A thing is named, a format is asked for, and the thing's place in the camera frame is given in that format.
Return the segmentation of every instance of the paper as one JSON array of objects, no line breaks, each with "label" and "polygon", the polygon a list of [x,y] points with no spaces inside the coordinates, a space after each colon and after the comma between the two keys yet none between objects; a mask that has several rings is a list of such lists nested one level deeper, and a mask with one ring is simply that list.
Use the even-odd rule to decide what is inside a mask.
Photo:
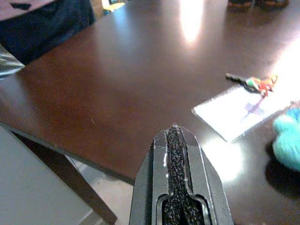
[{"label": "paper", "polygon": [[288,105],[286,96],[269,92],[263,98],[236,86],[196,106],[192,112],[230,142]]}]

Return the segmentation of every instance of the floor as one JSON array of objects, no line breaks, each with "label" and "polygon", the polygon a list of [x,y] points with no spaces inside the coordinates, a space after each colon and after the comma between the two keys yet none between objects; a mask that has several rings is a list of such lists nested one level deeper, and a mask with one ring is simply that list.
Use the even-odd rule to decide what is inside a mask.
[{"label": "floor", "polygon": [[115,225],[128,225],[133,186],[75,159],[68,159],[118,217]]}]

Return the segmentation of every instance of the fuzzy turquoise object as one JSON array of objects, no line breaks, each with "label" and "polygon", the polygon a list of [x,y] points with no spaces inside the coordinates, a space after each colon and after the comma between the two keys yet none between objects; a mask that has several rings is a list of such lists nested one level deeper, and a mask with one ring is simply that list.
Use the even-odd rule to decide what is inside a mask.
[{"label": "fuzzy turquoise object", "polygon": [[300,172],[300,108],[293,108],[274,120],[278,134],[273,143],[274,155],[286,167]]}]

